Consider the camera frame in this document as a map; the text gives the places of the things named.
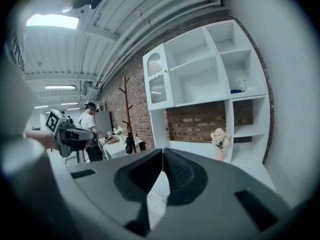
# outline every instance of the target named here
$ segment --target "brick wall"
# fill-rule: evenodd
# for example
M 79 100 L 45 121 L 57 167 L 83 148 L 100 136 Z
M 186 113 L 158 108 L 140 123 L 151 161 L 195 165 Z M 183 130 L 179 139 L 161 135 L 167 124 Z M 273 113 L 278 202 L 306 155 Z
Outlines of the brick wall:
M 195 17 L 168 29 L 161 35 L 154 38 L 147 45 L 142 47 L 132 58 L 130 58 L 123 66 L 121 66 L 119 71 L 112 77 L 112 79 L 102 87 L 102 91 L 98 97 L 99 100 L 102 100 L 102 98 L 105 99 L 107 109 L 111 112 L 113 126 L 125 126 L 124 123 L 121 123 L 121 120 L 126 119 L 125 97 L 124 94 L 118 90 L 118 87 L 123 86 L 123 77 L 127 77 L 130 78 L 127 84 L 129 105 L 133 105 L 133 108 L 130 110 L 133 133 L 138 133 L 138 136 L 145 141 L 147 149 L 154 148 L 152 127 L 147 107 L 142 56 L 158 45 L 165 43 L 185 32 L 204 25 L 226 20 L 236 20 L 240 27 L 244 30 L 249 40 L 252 42 L 255 51 L 257 52 L 266 76 L 270 98 L 270 134 L 264 156 L 265 161 L 270 150 L 274 127 L 273 94 L 271 85 L 269 83 L 269 76 L 264 60 L 253 39 L 241 22 L 239 22 L 239 20 L 229 10 L 217 11 Z M 246 108 L 240 107 L 240 110 L 235 108 L 235 122 L 237 124 L 251 123 L 252 114 L 250 114 L 250 107 L 248 105 L 245 105 L 245 107 Z M 165 112 L 165 118 L 168 138 L 179 141 L 209 142 L 209 133 L 211 133 L 215 128 L 221 127 L 225 129 L 225 115 L 223 102 L 212 102 L 188 107 L 167 109 Z M 188 118 L 189 121 L 183 121 L 183 118 Z
M 251 100 L 233 103 L 234 125 L 253 124 Z M 168 139 L 180 142 L 210 143 L 217 128 L 226 130 L 225 102 L 210 102 L 167 109 L 165 123 Z

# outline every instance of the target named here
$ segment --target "white door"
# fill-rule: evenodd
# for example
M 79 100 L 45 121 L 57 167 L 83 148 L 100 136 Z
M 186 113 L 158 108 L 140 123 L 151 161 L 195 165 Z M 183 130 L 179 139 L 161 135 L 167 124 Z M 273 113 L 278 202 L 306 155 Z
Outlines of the white door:
M 173 107 L 174 101 L 164 44 L 143 56 L 143 70 L 148 109 Z

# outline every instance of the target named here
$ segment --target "white table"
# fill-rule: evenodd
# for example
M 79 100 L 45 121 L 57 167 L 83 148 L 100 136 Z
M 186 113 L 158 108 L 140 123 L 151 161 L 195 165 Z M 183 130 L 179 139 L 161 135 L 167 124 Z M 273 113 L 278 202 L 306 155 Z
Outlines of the white table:
M 99 142 L 103 146 L 104 151 L 113 159 L 129 155 L 126 152 L 126 146 L 122 145 L 120 141 L 105 143 L 105 138 L 100 138 Z M 137 152 L 140 152 L 139 144 L 142 142 L 144 142 L 142 139 L 134 141 Z

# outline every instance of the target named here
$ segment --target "fluorescent light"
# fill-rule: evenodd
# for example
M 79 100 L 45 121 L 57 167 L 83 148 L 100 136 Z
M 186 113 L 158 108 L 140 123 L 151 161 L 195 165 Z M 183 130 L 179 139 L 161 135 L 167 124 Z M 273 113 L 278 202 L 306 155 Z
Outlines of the fluorescent light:
M 34 108 L 35 109 L 42 109 L 42 108 L 47 108 L 48 106 L 47 105 L 45 105 L 45 106 L 35 106 Z
M 76 87 L 74 85 L 45 85 L 46 89 L 71 89 L 74 90 Z
M 78 25 L 78 18 L 58 15 L 58 14 L 48 14 L 40 15 L 35 14 L 30 19 L 27 20 L 26 26 L 52 26 L 61 27 L 75 30 Z
M 61 105 L 78 105 L 79 102 L 61 103 Z

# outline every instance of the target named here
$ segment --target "white flower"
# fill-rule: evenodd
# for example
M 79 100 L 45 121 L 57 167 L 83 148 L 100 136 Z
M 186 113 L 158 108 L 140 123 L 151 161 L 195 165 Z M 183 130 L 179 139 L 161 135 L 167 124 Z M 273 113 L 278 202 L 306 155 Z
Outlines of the white flower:
M 224 139 L 223 141 L 223 145 L 224 146 L 228 146 L 230 144 L 230 140 L 228 140 L 227 138 Z
M 217 128 L 215 131 L 214 131 L 214 135 L 224 135 L 225 132 L 224 130 L 222 130 L 221 128 Z
M 223 129 L 218 128 L 213 133 L 211 133 L 212 143 L 218 146 L 218 148 L 223 148 L 224 146 L 230 145 L 230 134 L 224 132 Z
M 113 132 L 115 135 L 121 135 L 124 132 L 124 129 L 121 126 L 118 126 L 118 128 L 113 128 Z
M 230 139 L 230 137 L 231 137 L 231 136 L 230 136 L 230 134 L 229 134 L 229 133 L 225 133 L 225 134 L 224 134 L 224 138 L 225 138 L 225 139 L 228 139 L 228 140 L 229 140 L 229 139 Z

